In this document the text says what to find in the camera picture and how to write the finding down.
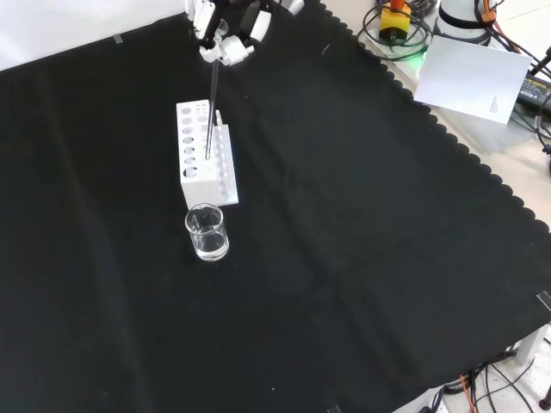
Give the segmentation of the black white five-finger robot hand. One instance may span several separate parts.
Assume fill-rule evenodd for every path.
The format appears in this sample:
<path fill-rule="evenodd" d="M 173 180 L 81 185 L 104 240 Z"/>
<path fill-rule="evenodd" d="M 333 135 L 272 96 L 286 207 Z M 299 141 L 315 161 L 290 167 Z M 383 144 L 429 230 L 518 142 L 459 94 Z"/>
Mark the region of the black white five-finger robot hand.
<path fill-rule="evenodd" d="M 232 66 L 249 57 L 267 34 L 273 1 L 185 1 L 202 58 Z"/>

